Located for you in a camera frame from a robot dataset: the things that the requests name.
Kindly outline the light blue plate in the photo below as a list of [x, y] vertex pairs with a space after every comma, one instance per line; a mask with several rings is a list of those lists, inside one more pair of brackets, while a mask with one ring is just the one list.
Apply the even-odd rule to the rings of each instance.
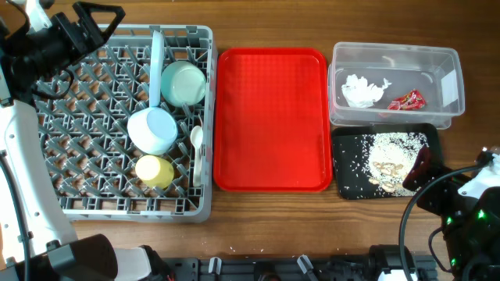
[[161, 76], [164, 60], [164, 37], [155, 30], [152, 37], [151, 69], [149, 81], [149, 106], [157, 107], [160, 104]]

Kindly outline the green bowl with rice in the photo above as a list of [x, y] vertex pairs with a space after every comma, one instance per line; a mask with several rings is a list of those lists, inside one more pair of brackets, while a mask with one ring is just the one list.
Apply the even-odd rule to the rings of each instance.
[[170, 63], [162, 72], [161, 94], [175, 107], [195, 105], [205, 97], [206, 78], [195, 65], [186, 61]]

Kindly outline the light blue bowl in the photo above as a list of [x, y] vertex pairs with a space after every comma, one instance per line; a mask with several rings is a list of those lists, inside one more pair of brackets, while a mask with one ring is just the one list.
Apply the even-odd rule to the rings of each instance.
[[149, 155], [167, 153], [178, 135], [175, 119], [157, 107], [135, 112], [128, 119], [127, 132], [133, 144]]

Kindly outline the yellow plastic cup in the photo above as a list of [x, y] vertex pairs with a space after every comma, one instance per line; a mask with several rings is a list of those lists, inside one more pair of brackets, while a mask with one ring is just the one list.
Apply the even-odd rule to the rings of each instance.
[[137, 177], [148, 187], [167, 188], [173, 181], [174, 169], [170, 162], [154, 155], [144, 155], [135, 164]]

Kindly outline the white plastic spoon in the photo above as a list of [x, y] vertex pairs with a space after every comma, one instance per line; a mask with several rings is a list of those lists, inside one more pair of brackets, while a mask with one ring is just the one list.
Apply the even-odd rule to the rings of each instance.
[[201, 186], [201, 174], [202, 174], [202, 141], [203, 141], [203, 129], [201, 126], [194, 126], [190, 135], [191, 144], [195, 150], [194, 157], [194, 169], [193, 169], [193, 186]]

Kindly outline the white tissue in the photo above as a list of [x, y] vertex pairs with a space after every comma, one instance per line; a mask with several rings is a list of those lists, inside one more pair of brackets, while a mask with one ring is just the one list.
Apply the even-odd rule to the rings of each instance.
[[378, 87], [376, 84], [368, 84], [368, 80], [356, 74], [349, 75], [346, 82], [341, 86], [341, 92], [345, 97], [349, 107], [369, 108], [374, 106], [384, 96], [384, 91], [391, 86], [386, 78], [383, 79], [383, 85]]

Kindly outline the red snack wrapper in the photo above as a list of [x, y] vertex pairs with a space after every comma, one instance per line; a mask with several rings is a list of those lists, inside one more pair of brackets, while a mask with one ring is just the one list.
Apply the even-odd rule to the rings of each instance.
[[425, 107], [427, 102], [423, 98], [422, 94], [417, 90], [413, 89], [409, 93], [394, 99], [389, 106], [388, 110], [417, 110]]

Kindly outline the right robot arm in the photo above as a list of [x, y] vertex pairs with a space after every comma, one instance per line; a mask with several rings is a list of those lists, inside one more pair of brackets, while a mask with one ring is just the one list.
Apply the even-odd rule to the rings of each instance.
[[450, 169], [422, 148], [404, 187], [413, 190], [400, 222], [396, 245], [372, 246], [363, 270], [368, 280], [426, 280], [405, 247], [413, 207], [440, 217], [447, 272], [456, 280], [499, 278], [499, 149], [483, 148], [472, 166]]

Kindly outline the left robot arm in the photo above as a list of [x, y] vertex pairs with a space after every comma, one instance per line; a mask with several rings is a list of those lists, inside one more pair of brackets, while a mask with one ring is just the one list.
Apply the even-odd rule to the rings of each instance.
[[67, 71], [103, 46], [123, 8], [76, 2], [65, 14], [1, 30], [1, 227], [6, 267], [16, 280], [173, 280], [149, 246], [114, 249], [104, 235], [79, 239], [55, 195], [41, 151], [35, 83]]

